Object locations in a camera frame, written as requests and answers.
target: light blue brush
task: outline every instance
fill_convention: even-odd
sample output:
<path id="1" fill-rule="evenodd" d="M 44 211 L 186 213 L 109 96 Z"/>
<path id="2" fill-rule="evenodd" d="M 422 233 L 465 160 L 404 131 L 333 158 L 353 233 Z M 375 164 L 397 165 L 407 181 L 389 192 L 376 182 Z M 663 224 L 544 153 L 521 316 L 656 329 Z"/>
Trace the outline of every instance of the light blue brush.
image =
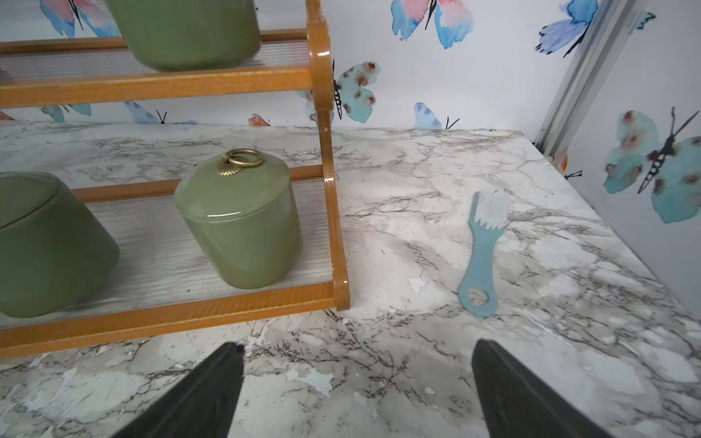
<path id="1" fill-rule="evenodd" d="M 509 207 L 510 201 L 504 191 L 485 194 L 477 192 L 472 200 L 472 258 L 468 272 L 458 286 L 458 298 L 468 312 L 483 318 L 494 314 L 499 305 L 492 279 L 494 246 L 497 239 L 504 234 L 504 227 L 509 224 Z M 477 306 L 472 302 L 468 293 L 471 287 L 484 291 L 487 296 L 485 304 Z"/>

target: brush bristles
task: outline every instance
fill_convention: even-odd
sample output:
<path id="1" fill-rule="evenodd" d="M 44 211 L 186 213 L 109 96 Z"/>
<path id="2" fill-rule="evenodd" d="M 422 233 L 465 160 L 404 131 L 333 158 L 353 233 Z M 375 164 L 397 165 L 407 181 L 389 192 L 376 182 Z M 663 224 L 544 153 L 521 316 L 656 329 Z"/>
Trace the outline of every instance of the brush bristles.
<path id="1" fill-rule="evenodd" d="M 480 192 L 475 209 L 475 222 L 488 230 L 504 228 L 509 224 L 510 207 L 509 196 L 503 190 Z"/>

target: teal butterfly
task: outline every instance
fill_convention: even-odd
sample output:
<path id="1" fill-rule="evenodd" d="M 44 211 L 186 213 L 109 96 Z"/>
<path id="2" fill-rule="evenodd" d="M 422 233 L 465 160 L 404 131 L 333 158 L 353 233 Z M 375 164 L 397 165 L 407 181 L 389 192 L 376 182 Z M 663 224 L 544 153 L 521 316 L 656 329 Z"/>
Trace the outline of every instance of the teal butterfly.
<path id="1" fill-rule="evenodd" d="M 74 105 L 68 105 L 73 109 L 76 113 L 83 114 L 84 116 L 92 116 L 93 110 L 90 108 L 90 104 L 74 104 Z M 54 105 L 51 107 L 42 107 L 41 112 L 44 114 L 48 114 L 51 116 L 53 121 L 55 122 L 65 122 L 66 117 L 63 114 L 63 111 L 66 111 L 67 113 L 70 112 L 68 108 L 65 105 Z"/>
<path id="2" fill-rule="evenodd" d="M 660 147 L 655 122 L 638 111 L 627 111 L 618 119 L 620 146 L 606 157 L 604 188 L 617 193 L 633 185 L 648 163 L 638 193 L 654 180 L 652 203 L 666 224 L 694 217 L 701 207 L 701 137 L 676 142 L 676 136 L 697 115 L 696 111 L 678 130 L 674 130 L 676 116 L 672 107 L 672 127 Z"/>
<path id="3" fill-rule="evenodd" d="M 367 61 L 354 65 L 334 80 L 334 100 L 339 119 L 343 118 L 342 109 L 346 110 L 348 117 L 356 122 L 365 123 L 372 113 L 372 106 L 375 104 L 375 95 L 372 91 L 364 88 L 366 85 L 375 83 L 377 75 L 381 71 L 376 62 Z M 304 111 L 311 120 L 316 121 L 316 108 L 314 107 L 314 93 L 312 90 L 298 90 L 300 97 L 307 100 L 304 104 Z"/>

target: brass lid knob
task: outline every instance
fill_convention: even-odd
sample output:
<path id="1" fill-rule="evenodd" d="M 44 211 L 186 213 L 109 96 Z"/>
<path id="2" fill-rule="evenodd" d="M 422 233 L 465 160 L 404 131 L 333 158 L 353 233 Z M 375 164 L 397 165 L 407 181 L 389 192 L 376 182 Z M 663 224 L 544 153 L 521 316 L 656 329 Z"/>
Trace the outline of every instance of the brass lid knob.
<path id="1" fill-rule="evenodd" d="M 255 149 L 232 149 L 222 154 L 222 161 L 217 164 L 215 172 L 227 177 L 242 172 L 247 167 L 256 167 L 263 164 L 263 154 Z"/>

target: wooden shelf rack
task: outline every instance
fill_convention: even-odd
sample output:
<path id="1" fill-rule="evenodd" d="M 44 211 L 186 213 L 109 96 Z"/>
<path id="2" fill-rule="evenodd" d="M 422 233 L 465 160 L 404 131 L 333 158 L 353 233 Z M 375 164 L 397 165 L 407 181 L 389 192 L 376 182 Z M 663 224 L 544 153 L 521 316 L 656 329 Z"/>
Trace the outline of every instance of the wooden shelf rack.
<path id="1" fill-rule="evenodd" d="M 310 88 L 315 98 L 322 164 L 293 167 L 291 176 L 295 181 L 324 181 L 333 273 L 332 281 L 313 285 L 0 329 L 0 358 L 350 307 L 331 143 L 330 112 L 335 106 L 329 34 L 319 0 L 306 0 L 306 9 L 306 29 L 264 32 L 259 55 L 235 69 L 149 71 L 133 60 L 121 38 L 0 43 L 0 108 Z M 107 61 L 93 71 L 75 67 L 75 59 L 91 55 Z M 66 68 L 57 69 L 58 73 L 41 68 L 54 64 Z M 91 187 L 74 192 L 84 202 L 160 196 L 171 194 L 178 181 Z"/>

